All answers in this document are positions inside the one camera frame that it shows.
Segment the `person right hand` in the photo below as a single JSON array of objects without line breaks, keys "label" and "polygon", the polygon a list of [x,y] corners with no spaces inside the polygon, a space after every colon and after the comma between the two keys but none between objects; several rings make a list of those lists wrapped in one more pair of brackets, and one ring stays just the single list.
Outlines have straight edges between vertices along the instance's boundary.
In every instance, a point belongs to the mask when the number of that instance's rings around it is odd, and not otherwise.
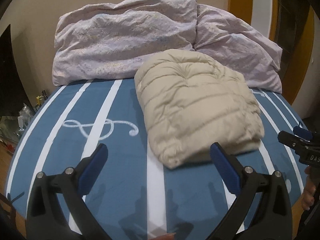
[{"label": "person right hand", "polygon": [[305,174],[307,175],[306,184],[302,194],[302,208],[305,211],[309,211],[310,207],[313,206],[315,199],[314,194],[316,192],[316,186],[310,179],[311,166],[305,169]]}]

